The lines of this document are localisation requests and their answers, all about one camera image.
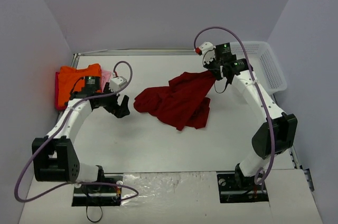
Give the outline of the dark red t-shirt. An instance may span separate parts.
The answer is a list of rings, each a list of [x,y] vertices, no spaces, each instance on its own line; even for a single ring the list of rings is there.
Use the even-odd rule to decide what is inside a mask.
[[[170,80],[168,86],[143,90],[135,97],[134,108],[179,131],[185,127],[205,128],[211,101],[206,95],[214,83],[210,71],[184,72]]]

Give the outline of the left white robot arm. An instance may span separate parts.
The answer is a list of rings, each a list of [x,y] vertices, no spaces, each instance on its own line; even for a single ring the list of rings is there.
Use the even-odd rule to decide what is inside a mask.
[[[100,165],[81,163],[74,149],[74,141],[86,118],[94,109],[104,108],[117,118],[130,114],[129,97],[118,102],[119,93],[128,85],[124,77],[113,77],[99,91],[99,79],[87,76],[79,91],[71,90],[70,100],[60,120],[44,137],[32,143],[33,167],[37,181],[82,183],[94,191],[105,188],[106,177]]]

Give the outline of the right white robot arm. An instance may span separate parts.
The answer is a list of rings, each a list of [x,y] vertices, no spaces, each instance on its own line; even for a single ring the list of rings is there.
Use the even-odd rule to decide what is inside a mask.
[[[285,113],[266,92],[247,57],[237,59],[229,43],[204,42],[195,49],[203,56],[202,64],[217,80],[226,79],[241,94],[258,119],[259,128],[252,137],[252,149],[235,167],[234,182],[245,189],[263,184],[274,157],[289,150],[294,143],[298,120]]]

